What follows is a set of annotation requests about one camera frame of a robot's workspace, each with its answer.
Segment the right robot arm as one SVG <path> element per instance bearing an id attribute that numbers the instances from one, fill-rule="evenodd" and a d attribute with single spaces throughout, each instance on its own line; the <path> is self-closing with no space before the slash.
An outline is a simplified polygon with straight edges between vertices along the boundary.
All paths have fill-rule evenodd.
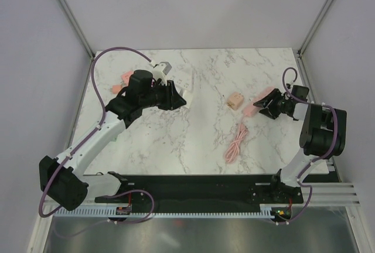
<path id="1" fill-rule="evenodd" d="M 292 86 L 291 96 L 273 89 L 253 105 L 259 113 L 271 119 L 280 114 L 294 121 L 302 120 L 300 150 L 284 168 L 274 174 L 268 185 L 255 187 L 256 199 L 266 204 L 302 203 L 302 184 L 323 160 L 339 156 L 345 147 L 347 112 L 307 104 L 309 88 Z"/>

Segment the peach cube socket adapter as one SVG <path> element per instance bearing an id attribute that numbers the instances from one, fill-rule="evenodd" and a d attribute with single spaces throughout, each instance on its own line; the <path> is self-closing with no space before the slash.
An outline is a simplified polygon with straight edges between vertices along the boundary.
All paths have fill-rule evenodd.
<path id="1" fill-rule="evenodd" d="M 227 105 L 232 110 L 237 111 L 244 102 L 244 96 L 241 93 L 234 92 L 227 99 Z"/>

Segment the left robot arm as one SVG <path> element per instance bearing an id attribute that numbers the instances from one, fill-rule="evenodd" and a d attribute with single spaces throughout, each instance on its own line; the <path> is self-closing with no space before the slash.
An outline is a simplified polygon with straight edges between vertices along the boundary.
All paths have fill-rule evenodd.
<path id="1" fill-rule="evenodd" d="M 186 104 L 172 80 L 156 78 L 146 70 L 134 71 L 127 87 L 107 104 L 103 116 L 90 132 L 55 158 L 45 156 L 40 161 L 42 197 L 50 197 L 68 211 L 76 209 L 88 197 L 110 196 L 116 202 L 126 200 L 129 189 L 118 175 L 111 172 L 84 177 L 86 169 L 144 109 L 157 107 L 173 111 Z"/>

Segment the white triangular power strip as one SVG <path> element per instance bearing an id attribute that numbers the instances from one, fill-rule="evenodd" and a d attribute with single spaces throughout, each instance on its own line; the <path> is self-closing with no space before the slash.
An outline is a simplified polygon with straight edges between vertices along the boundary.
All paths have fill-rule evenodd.
<path id="1" fill-rule="evenodd" d="M 167 77 L 169 80 L 174 81 L 178 93 L 193 92 L 193 71 L 191 67 L 173 68 Z"/>

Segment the white wall charger plug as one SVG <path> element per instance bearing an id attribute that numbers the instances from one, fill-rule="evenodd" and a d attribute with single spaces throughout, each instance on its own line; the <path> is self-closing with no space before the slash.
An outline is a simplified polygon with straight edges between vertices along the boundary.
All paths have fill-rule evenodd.
<path id="1" fill-rule="evenodd" d="M 186 101 L 186 104 L 184 105 L 184 107 L 190 108 L 192 104 L 192 100 L 193 100 L 192 93 L 190 93 L 188 90 L 181 89 L 180 95 Z"/>

